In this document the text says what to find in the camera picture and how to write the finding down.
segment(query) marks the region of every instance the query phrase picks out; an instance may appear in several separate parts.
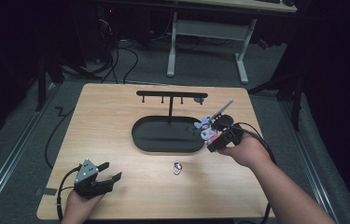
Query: gray carpet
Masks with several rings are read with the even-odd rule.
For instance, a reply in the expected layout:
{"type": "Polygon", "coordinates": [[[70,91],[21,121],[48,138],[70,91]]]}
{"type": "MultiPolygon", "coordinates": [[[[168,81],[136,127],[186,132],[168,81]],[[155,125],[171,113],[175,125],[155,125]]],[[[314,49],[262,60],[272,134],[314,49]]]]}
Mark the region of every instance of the gray carpet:
{"type": "MultiPolygon", "coordinates": [[[[124,48],[130,45],[130,42],[121,44],[124,48]]],[[[145,48],[135,43],[128,49],[137,54],[138,62],[126,80],[128,84],[133,83],[133,81],[143,81],[173,85],[251,89],[271,78],[285,48],[286,46],[280,46],[263,50],[259,46],[251,45],[245,56],[245,68],[250,82],[248,85],[242,85],[231,54],[216,51],[205,52],[198,48],[193,50],[180,49],[177,54],[175,76],[168,78],[165,75],[168,47],[150,45],[149,48],[145,48]]],[[[136,57],[131,52],[126,49],[119,51],[119,62],[115,69],[119,82],[122,82],[124,75],[135,62],[136,57]]],[[[91,64],[89,68],[92,69],[94,66],[96,65],[91,64]]],[[[81,88],[87,82],[97,81],[67,76],[61,87],[53,88],[58,91],[52,95],[52,100],[27,142],[21,159],[0,193],[0,223],[58,223],[55,220],[39,220],[35,214],[41,199],[40,190],[46,186],[50,175],[50,168],[44,160],[44,150],[50,135],[62,119],[61,116],[58,116],[60,109],[57,107],[63,109],[63,114],[68,113],[76,105],[81,88]]],[[[115,82],[116,79],[112,74],[106,81],[106,83],[115,82]]],[[[278,166],[314,197],[314,190],[302,165],[291,127],[287,125],[287,117],[281,109],[281,103],[276,101],[273,93],[272,91],[264,91],[259,95],[251,96],[260,128],[273,150],[278,166]]],[[[35,113],[36,95],[36,84],[34,84],[29,90],[27,98],[8,116],[6,125],[0,132],[0,168],[35,113]]],[[[328,191],[339,223],[350,223],[350,195],[319,138],[307,103],[305,101],[302,103],[301,136],[328,191]]],[[[48,147],[48,158],[51,164],[55,162],[70,119],[71,116],[66,118],[52,136],[48,147]]],[[[276,220],[270,219],[269,223],[276,223],[276,220]]]]}

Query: handheld controller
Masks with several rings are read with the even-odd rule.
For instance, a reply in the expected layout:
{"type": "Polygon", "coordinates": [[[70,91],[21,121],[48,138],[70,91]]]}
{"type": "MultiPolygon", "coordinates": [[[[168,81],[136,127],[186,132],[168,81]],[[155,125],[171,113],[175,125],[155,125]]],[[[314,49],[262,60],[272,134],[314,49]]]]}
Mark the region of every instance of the handheld controller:
{"type": "Polygon", "coordinates": [[[241,143],[243,131],[239,124],[233,124],[233,118],[229,115],[218,115],[212,123],[211,128],[221,132],[219,138],[207,146],[209,151],[214,152],[224,148],[229,143],[239,145],[241,143]]]}

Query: floor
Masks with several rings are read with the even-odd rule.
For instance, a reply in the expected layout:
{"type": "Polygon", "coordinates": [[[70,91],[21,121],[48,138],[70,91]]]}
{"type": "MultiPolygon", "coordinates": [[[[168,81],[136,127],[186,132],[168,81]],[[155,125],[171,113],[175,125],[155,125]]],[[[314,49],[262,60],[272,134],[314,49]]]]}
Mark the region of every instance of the floor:
{"type": "MultiPolygon", "coordinates": [[[[239,87],[251,89],[271,78],[285,45],[261,49],[249,46],[245,67],[249,83],[243,85],[233,55],[204,49],[182,49],[177,53],[176,74],[166,74],[168,46],[124,41],[119,50],[115,75],[105,83],[137,83],[239,87]]],[[[89,69],[98,66],[91,64],[89,69]]],[[[36,83],[26,99],[8,116],[0,132],[0,223],[57,223],[40,220],[36,210],[64,138],[71,116],[63,118],[77,103],[84,77],[66,76],[64,84],[49,86],[48,103],[36,112],[36,83]]],[[[278,102],[275,91],[251,95],[264,138],[273,149],[278,165],[326,208],[338,223],[350,223],[350,194],[322,143],[308,104],[303,98],[299,132],[288,122],[291,102],[278,102]]],[[[235,223],[244,218],[235,218],[235,223]]],[[[247,218],[260,222],[259,217],[247,218]]]]}

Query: black metal bar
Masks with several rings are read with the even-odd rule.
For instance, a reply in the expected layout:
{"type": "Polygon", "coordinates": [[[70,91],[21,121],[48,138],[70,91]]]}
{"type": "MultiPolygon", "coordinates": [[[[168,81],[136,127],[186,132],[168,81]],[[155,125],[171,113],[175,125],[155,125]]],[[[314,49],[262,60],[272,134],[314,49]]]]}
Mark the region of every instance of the black metal bar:
{"type": "Polygon", "coordinates": [[[169,117],[168,117],[168,123],[171,123],[171,122],[172,122],[172,112],[173,112],[173,109],[174,109],[174,97],[171,96],[171,100],[170,100],[170,103],[169,103],[169,117]]]}
{"type": "Polygon", "coordinates": [[[182,92],[182,91],[137,91],[138,96],[168,96],[168,97],[188,97],[188,98],[206,98],[208,95],[204,92],[182,92]]]}

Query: desk leg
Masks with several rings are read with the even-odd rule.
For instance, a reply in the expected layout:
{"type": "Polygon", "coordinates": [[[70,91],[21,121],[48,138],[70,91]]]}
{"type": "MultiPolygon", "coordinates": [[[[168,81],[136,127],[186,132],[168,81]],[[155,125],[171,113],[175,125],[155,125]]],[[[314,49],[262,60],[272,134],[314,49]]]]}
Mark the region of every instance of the desk leg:
{"type": "Polygon", "coordinates": [[[169,52],[168,72],[166,76],[173,77],[175,75],[175,36],[177,31],[177,12],[174,12],[174,21],[172,25],[172,44],[169,52]]]}
{"type": "Polygon", "coordinates": [[[241,82],[243,84],[248,83],[247,73],[246,73],[245,65],[244,65],[244,56],[245,56],[245,53],[247,50],[247,46],[250,42],[250,38],[253,34],[254,27],[256,26],[256,22],[257,22],[256,19],[254,19],[250,22],[250,25],[249,25],[247,32],[246,32],[245,41],[244,41],[244,45],[242,46],[242,50],[240,53],[235,54],[235,60],[236,60],[236,64],[238,65],[239,76],[241,77],[241,82]]]}

